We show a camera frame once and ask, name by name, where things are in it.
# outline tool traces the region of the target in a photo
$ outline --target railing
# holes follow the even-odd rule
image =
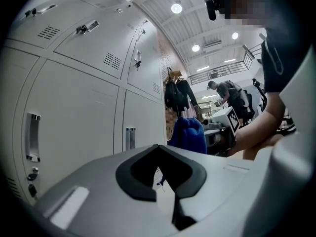
[[[261,43],[250,48],[249,51],[252,53],[253,56],[261,54]]]
[[[213,69],[209,69],[202,73],[195,74],[193,76],[189,76],[191,80],[191,84],[197,84],[200,82],[212,80],[214,78],[223,77],[229,74],[234,74],[242,71],[249,70],[252,64],[252,58],[246,52],[243,58],[243,61],[227,64],[224,66],[216,67]]]

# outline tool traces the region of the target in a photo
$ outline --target black opening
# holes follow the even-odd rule
[[[195,223],[184,215],[180,199],[193,197],[206,180],[204,167],[165,146],[153,145],[145,151],[124,161],[116,170],[118,185],[130,197],[137,200],[157,200],[152,189],[157,168],[175,193],[172,223],[182,230]]]

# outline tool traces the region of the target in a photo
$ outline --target black camera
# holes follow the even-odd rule
[[[229,10],[228,6],[225,6],[225,0],[204,0],[208,17],[210,20],[214,21],[216,19],[215,11],[218,10],[221,14],[225,14],[225,19],[229,19],[229,13],[226,13]]]

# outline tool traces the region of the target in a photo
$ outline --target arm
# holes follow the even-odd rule
[[[226,96],[224,97],[223,101],[222,101],[222,104],[225,104],[227,102],[227,100],[229,99],[229,92],[227,90],[227,93],[226,93]]]
[[[285,106],[279,93],[268,93],[267,99],[265,110],[253,122],[237,131],[236,145],[231,149],[230,155],[267,139],[282,123]]]

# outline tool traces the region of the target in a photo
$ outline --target backpack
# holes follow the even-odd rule
[[[178,106],[182,103],[183,99],[184,97],[178,90],[177,85],[172,80],[169,80],[164,94],[164,103],[166,106],[168,108]]]
[[[230,80],[229,81],[225,81],[225,83],[227,83],[228,85],[231,86],[231,88],[229,88],[228,90],[233,90],[233,94],[236,94],[236,93],[238,94],[235,97],[239,97],[239,98],[241,98],[244,101],[244,105],[243,106],[244,107],[248,107],[249,106],[249,101],[248,101],[248,98],[246,96],[246,93],[242,90],[242,88],[239,85],[233,83]]]

